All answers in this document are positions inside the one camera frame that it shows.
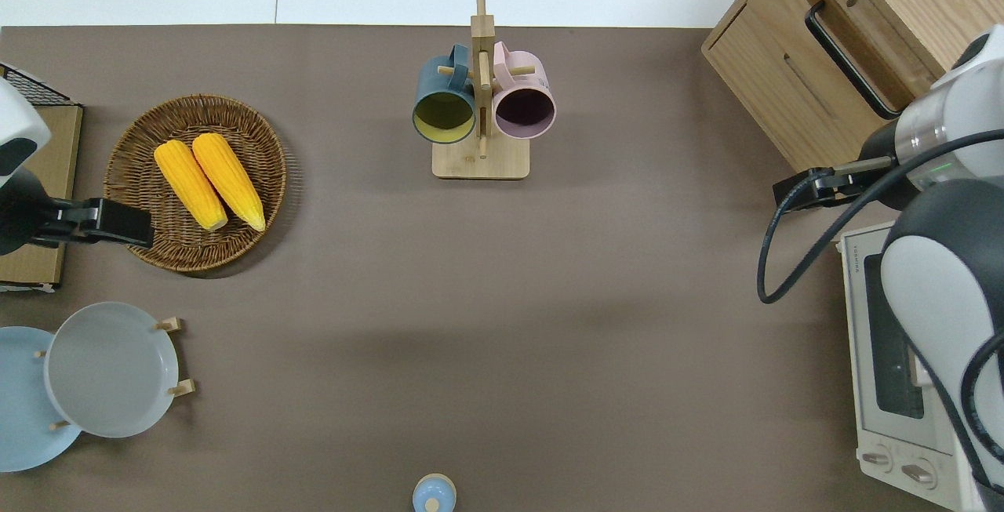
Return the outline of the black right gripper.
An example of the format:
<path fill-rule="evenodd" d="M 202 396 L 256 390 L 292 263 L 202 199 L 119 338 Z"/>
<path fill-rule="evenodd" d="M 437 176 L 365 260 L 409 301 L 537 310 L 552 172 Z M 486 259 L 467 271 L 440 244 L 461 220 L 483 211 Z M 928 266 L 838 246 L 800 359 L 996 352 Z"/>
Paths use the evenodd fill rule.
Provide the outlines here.
<path fill-rule="evenodd" d="M 824 205 L 825 208 L 838 207 L 838 205 L 849 204 L 857 197 L 860 197 L 868 188 L 871 188 L 885 176 L 892 168 L 899 165 L 899 158 L 894 150 L 894 138 L 899 122 L 893 120 L 876 129 L 867 140 L 858 155 L 858 161 L 864 159 L 892 158 L 893 164 L 890 168 L 871 170 L 852 175 L 853 182 L 847 186 L 838 188 L 838 197 L 833 198 L 833 190 L 828 186 L 826 180 L 835 175 L 834 169 L 807 169 L 786 177 L 784 180 L 773 184 L 773 197 L 775 204 L 781 211 L 798 211 L 799 209 L 818 208 Z M 908 207 L 914 198 L 919 195 L 919 189 L 907 177 L 899 179 L 896 183 L 890 184 L 886 190 L 876 195 L 871 200 L 881 202 L 890 209 L 903 211 Z"/>

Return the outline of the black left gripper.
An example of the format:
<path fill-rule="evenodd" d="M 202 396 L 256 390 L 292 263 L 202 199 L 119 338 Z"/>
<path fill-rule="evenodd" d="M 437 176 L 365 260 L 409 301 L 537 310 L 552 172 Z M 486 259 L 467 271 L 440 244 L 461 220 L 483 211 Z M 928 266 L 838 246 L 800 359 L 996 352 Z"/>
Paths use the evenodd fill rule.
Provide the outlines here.
<path fill-rule="evenodd" d="M 91 208 L 87 202 L 53 198 L 27 169 L 19 169 L 1 191 L 1 255 L 21 247 L 56 250 L 62 244 L 96 244 L 101 238 L 128 246 L 154 246 L 153 216 L 146 209 L 101 198 L 98 234 L 85 232 Z"/>

